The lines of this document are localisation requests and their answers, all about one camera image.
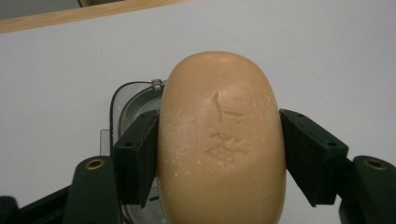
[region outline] white tabletop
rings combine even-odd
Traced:
[[[31,203],[99,155],[110,100],[129,81],[167,79],[183,58],[226,50],[268,76],[278,106],[396,164],[394,1],[210,0],[0,35],[0,195]],[[280,223],[339,223],[288,176]]]

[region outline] bar of soap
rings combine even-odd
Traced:
[[[163,91],[158,137],[168,223],[278,222],[286,185],[282,127],[255,63],[219,51],[181,61]]]

